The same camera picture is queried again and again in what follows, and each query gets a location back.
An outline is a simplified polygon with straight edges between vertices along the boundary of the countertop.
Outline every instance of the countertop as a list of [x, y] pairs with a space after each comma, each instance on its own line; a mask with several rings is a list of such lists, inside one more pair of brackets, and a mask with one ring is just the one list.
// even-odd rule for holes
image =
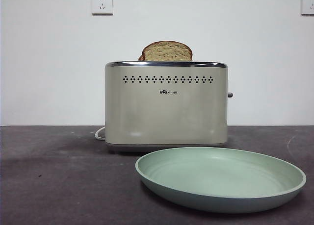
[[3, 225], [311, 225], [314, 126], [230, 126], [226, 148], [288, 161], [307, 176], [290, 202], [251, 214], [216, 214], [173, 204], [140, 181], [143, 153], [111, 154], [99, 126], [1, 127]]

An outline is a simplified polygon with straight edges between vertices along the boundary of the cream toaster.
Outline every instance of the cream toaster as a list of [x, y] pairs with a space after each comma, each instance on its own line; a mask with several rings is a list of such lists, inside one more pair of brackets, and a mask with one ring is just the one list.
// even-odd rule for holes
[[227, 142], [228, 68], [218, 62], [121, 61], [105, 66], [105, 140], [111, 151]]

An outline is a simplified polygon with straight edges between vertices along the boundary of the brand logo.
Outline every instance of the brand logo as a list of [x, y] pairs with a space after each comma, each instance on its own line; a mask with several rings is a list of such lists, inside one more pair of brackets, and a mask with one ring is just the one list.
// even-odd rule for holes
[[160, 90], [160, 94], [178, 94], [177, 91]]

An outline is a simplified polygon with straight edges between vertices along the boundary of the white wall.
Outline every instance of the white wall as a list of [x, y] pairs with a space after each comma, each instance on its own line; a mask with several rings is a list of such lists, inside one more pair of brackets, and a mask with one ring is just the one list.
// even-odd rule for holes
[[314, 125], [314, 17], [300, 0], [1, 0], [1, 124], [104, 124], [104, 66], [158, 40], [229, 66], [229, 125]]

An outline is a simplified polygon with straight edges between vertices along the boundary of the empty plate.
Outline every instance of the empty plate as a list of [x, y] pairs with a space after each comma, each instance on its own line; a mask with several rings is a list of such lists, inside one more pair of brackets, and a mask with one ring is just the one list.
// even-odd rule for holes
[[268, 155], [225, 148], [173, 148], [139, 158], [143, 183], [186, 207], [250, 213], [280, 206], [301, 190], [305, 174]]

